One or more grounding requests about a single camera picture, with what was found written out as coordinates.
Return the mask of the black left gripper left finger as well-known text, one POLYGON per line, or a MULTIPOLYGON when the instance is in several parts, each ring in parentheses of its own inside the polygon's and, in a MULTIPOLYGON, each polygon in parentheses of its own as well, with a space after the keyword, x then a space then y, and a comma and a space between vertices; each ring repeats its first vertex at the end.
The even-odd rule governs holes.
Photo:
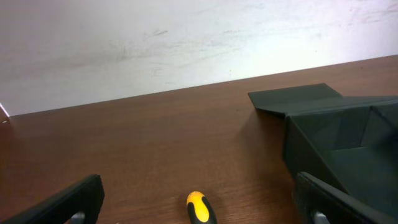
POLYGON ((101 177, 92 174, 4 223, 96 223, 104 200, 101 177))

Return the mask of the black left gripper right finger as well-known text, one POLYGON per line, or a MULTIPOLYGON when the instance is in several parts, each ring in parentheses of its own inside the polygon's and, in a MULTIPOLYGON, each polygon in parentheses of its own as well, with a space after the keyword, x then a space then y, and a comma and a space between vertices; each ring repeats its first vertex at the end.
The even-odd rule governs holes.
POLYGON ((395 218, 306 172, 298 173, 294 184, 294 202, 302 223, 397 224, 395 218))

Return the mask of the black foldable box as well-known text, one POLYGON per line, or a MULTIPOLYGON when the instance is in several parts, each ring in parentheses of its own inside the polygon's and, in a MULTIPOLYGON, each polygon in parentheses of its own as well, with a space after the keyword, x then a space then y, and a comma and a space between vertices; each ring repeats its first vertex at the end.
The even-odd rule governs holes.
POLYGON ((397 97, 343 96, 320 83, 251 92, 259 111, 285 121, 282 157, 391 217, 397 216, 397 97))

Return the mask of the yellow black stubby screwdriver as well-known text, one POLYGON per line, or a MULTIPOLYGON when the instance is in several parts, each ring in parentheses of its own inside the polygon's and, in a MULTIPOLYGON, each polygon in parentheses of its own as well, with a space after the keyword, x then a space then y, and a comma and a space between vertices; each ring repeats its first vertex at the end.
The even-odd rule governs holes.
POLYGON ((205 195, 199 191, 193 191, 188 195, 187 211, 191 224, 218 223, 209 201, 205 195))

